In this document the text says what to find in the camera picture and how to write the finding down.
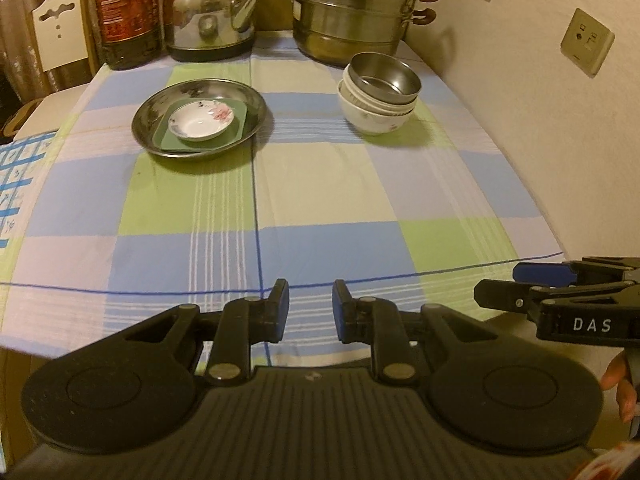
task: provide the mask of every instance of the chair backrest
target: chair backrest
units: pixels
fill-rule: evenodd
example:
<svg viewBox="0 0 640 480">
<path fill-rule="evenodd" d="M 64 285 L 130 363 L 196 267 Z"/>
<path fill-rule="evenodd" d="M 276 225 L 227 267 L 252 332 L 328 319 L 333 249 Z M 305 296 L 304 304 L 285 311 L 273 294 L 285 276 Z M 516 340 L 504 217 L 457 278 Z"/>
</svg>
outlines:
<svg viewBox="0 0 640 480">
<path fill-rule="evenodd" d="M 44 0 L 32 15 L 43 71 L 89 57 L 80 0 Z"/>
</svg>

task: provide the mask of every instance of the bottle label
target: bottle label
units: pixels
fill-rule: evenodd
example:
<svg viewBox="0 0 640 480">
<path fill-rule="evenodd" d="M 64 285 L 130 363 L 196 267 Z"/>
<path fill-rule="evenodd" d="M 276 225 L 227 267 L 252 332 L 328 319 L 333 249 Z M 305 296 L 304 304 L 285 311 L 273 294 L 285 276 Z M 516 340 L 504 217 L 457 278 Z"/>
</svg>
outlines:
<svg viewBox="0 0 640 480">
<path fill-rule="evenodd" d="M 102 40 L 130 40 L 156 28 L 158 0 L 96 0 Z"/>
</svg>

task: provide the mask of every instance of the finger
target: finger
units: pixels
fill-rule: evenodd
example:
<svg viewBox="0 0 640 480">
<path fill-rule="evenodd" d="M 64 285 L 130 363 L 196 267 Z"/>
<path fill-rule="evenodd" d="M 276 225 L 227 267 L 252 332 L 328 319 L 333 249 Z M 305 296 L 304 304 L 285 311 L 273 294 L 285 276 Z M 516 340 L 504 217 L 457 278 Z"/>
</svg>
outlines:
<svg viewBox="0 0 640 480">
<path fill-rule="evenodd" d="M 620 384 L 618 384 L 616 402 L 620 408 L 619 414 L 622 422 L 631 422 L 631 419 L 634 418 L 634 414 L 636 412 L 638 393 L 627 379 L 622 379 Z"/>
<path fill-rule="evenodd" d="M 600 379 L 600 387 L 603 390 L 612 389 L 624 377 L 626 377 L 627 373 L 628 367 L 626 365 L 626 356 L 624 352 L 620 352 L 609 363 L 607 370 Z"/>
</svg>

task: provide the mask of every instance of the kettle spout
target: kettle spout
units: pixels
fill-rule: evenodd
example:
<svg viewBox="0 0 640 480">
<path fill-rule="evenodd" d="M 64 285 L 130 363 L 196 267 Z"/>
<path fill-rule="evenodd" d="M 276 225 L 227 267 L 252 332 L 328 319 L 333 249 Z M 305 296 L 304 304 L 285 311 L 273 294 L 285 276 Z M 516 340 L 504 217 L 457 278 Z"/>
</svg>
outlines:
<svg viewBox="0 0 640 480">
<path fill-rule="evenodd" d="M 231 6 L 231 25 L 238 32 L 244 32 L 251 26 L 251 17 L 258 0 L 240 0 Z"/>
</svg>

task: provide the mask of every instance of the wall plate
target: wall plate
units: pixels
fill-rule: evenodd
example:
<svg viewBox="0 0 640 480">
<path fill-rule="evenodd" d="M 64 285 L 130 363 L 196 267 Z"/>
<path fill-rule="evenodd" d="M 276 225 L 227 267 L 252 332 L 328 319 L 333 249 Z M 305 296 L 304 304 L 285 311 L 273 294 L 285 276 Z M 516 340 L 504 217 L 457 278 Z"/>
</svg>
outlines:
<svg viewBox="0 0 640 480">
<path fill-rule="evenodd" d="M 582 9 L 575 9 L 574 16 L 566 30 L 560 50 L 579 66 L 584 73 L 594 77 L 616 35 Z"/>
</svg>

